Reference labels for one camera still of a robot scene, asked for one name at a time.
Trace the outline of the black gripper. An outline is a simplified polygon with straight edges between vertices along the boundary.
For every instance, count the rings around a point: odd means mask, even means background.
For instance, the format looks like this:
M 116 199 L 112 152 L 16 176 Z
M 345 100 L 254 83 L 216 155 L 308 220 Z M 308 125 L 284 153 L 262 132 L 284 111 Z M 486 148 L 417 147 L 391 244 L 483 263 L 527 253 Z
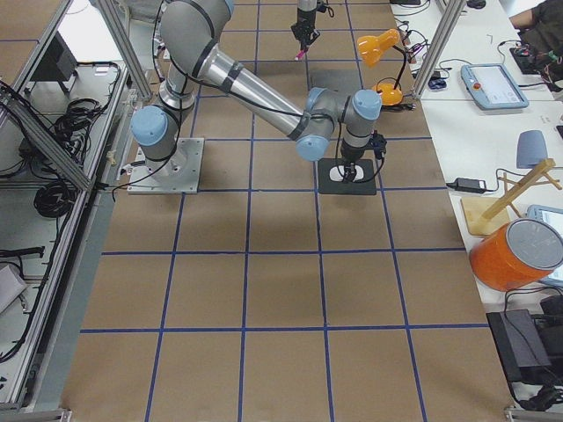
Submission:
M 319 37 L 319 31 L 310 22 L 296 22 L 290 27 L 296 40 L 300 42 L 300 52 L 305 54 Z
M 355 168 L 355 160 L 342 157 L 341 158 L 342 166 L 343 166 L 343 174 L 342 182 L 349 182 L 353 183 L 355 181 L 355 175 L 357 174 L 357 170 Z

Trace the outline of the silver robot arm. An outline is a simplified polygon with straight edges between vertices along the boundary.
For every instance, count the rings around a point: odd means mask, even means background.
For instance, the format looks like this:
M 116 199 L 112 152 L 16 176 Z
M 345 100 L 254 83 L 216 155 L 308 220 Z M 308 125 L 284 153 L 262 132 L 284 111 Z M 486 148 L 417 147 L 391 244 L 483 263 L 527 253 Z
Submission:
M 219 45 L 234 11 L 232 1 L 165 1 L 155 18 L 155 31 L 170 54 L 172 64 L 160 84 L 158 101 L 134 113 L 131 131 L 147 164 L 157 174 L 166 165 L 173 176 L 186 161 L 179 152 L 180 126 L 194 105 L 195 85 L 230 95 L 296 144 L 304 160 L 322 164 L 330 138 L 341 131 L 334 169 L 344 184 L 365 187 L 379 172 L 360 163 L 366 149 L 384 160 L 385 139 L 374 129 L 382 108 L 380 96 L 370 90 L 346 95 L 326 88 L 310 90 L 305 108 L 225 54 Z
M 296 22 L 290 27 L 300 49 L 296 59 L 300 60 L 308 52 L 311 45 L 320 36 L 316 28 L 318 2 L 316 0 L 299 0 L 297 2 Z

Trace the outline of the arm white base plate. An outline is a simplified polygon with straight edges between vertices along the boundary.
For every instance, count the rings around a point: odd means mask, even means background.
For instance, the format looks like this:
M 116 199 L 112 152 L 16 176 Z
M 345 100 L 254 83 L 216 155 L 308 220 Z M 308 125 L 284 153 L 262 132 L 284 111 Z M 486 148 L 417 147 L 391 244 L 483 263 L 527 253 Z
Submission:
M 180 137 L 175 154 L 161 170 L 161 164 L 147 160 L 142 148 L 138 147 L 135 158 L 143 164 L 132 169 L 128 193 L 197 194 L 204 144 L 205 140 L 201 137 Z

